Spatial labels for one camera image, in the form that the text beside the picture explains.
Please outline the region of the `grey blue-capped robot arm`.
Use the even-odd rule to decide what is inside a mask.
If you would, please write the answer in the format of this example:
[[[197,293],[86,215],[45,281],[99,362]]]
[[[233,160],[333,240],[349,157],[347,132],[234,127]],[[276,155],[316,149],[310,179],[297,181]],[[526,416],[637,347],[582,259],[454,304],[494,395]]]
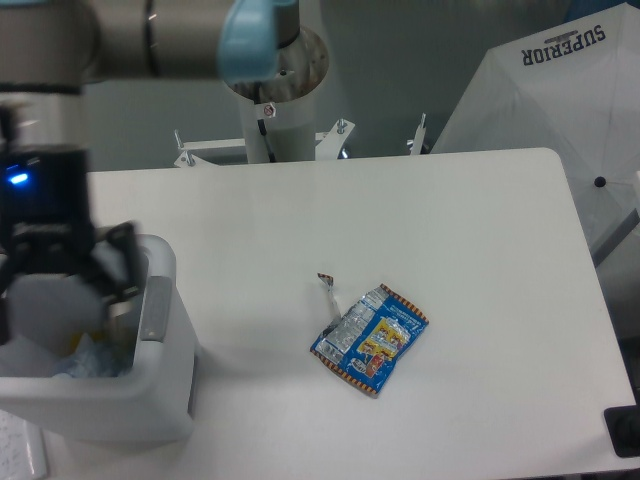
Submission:
[[[295,1],[5,1],[1,5],[1,286],[77,276],[105,306],[146,283],[135,227],[91,219],[87,84],[265,81],[300,30]]]

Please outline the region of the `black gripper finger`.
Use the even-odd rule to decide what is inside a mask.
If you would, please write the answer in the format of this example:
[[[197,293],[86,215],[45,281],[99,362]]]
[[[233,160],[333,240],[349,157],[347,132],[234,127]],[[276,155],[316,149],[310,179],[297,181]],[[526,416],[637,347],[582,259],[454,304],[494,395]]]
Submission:
[[[1,344],[5,345],[11,340],[11,327],[9,322],[8,290],[18,275],[19,260],[10,254],[5,254],[1,260]]]
[[[143,291],[143,260],[136,225],[101,227],[84,259],[82,279],[105,307],[128,302]]]

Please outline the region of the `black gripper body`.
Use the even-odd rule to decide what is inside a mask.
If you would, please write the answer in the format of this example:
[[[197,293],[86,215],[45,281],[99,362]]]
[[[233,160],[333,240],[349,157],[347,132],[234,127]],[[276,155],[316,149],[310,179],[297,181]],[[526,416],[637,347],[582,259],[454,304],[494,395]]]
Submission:
[[[1,152],[3,278],[96,271],[87,164],[82,149]]]

